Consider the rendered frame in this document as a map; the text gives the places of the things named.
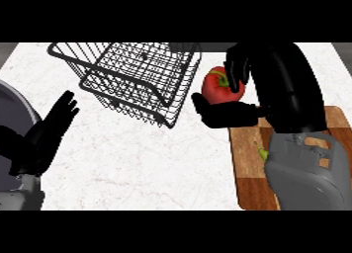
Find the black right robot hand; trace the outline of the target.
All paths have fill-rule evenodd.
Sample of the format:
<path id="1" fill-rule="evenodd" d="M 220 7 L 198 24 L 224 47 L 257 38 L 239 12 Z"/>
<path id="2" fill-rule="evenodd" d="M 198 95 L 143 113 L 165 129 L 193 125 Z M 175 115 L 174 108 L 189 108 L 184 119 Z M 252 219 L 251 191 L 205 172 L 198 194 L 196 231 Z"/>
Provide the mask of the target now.
<path id="1" fill-rule="evenodd" d="M 292 42 L 237 42 L 226 50 L 230 90 L 252 79 L 260 106 L 243 102 L 212 105 L 190 95 L 200 121 L 209 128 L 252 127 L 264 118 L 276 133 L 326 130 L 322 93 L 311 68 Z"/>

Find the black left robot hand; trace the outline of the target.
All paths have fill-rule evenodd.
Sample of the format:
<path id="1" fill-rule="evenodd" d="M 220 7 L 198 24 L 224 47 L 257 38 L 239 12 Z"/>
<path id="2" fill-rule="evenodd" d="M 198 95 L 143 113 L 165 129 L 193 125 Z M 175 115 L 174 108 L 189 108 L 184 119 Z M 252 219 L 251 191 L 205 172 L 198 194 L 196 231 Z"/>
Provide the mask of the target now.
<path id="1" fill-rule="evenodd" d="M 42 120 L 19 135 L 0 126 L 0 155 L 11 161 L 8 174 L 39 177 L 53 163 L 63 134 L 79 111 L 73 93 L 64 91 Z"/>

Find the red bell pepper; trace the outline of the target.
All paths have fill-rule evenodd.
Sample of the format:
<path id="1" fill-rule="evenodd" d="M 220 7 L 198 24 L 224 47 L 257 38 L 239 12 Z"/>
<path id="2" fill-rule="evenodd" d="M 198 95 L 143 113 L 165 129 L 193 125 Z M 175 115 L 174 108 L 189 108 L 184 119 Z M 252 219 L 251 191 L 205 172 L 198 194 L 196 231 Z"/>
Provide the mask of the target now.
<path id="1" fill-rule="evenodd" d="M 245 94 L 245 85 L 239 84 L 239 92 L 233 93 L 229 87 L 226 70 L 223 66 L 214 66 L 203 76 L 200 95 L 211 105 L 226 102 L 237 102 Z"/>

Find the brown wooden cutting board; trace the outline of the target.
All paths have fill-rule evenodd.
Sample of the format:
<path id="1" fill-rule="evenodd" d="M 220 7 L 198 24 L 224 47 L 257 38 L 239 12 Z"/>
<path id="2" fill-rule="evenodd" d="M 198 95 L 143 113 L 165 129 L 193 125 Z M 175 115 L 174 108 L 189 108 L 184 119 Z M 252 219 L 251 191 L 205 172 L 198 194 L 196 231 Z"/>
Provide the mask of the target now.
<path id="1" fill-rule="evenodd" d="M 341 142 L 348 162 L 352 177 L 352 126 L 345 114 L 336 106 L 323 108 L 326 117 L 325 131 Z M 268 187 L 264 173 L 264 161 L 258 149 L 268 149 L 271 126 L 264 118 L 249 127 L 229 129 L 233 174 L 237 205 L 243 210 L 276 211 L 280 206 Z"/>

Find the dark grey round appliance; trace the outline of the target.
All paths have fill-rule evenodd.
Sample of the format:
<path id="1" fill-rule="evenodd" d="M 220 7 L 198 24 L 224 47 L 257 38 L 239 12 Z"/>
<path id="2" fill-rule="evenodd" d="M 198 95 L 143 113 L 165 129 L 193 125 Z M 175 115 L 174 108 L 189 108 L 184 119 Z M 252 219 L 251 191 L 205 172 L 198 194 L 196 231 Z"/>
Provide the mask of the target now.
<path id="1" fill-rule="evenodd" d="M 20 92 L 0 79 L 0 126 L 23 135 L 41 119 Z M 0 191 L 14 190 L 19 180 L 8 175 L 11 161 L 0 155 Z"/>

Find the small green vegetable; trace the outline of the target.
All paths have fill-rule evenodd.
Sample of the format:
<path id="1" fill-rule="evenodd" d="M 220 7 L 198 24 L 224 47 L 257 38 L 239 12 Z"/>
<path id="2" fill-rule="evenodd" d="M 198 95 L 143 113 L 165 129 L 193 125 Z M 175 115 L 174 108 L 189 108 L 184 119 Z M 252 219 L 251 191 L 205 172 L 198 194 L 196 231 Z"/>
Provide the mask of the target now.
<path id="1" fill-rule="evenodd" d="M 254 144 L 257 146 L 257 150 L 258 150 L 258 154 L 260 154 L 260 157 L 263 159 L 263 161 L 266 162 L 267 158 L 268 158 L 268 150 L 266 150 L 260 145 L 258 143 L 254 141 Z"/>

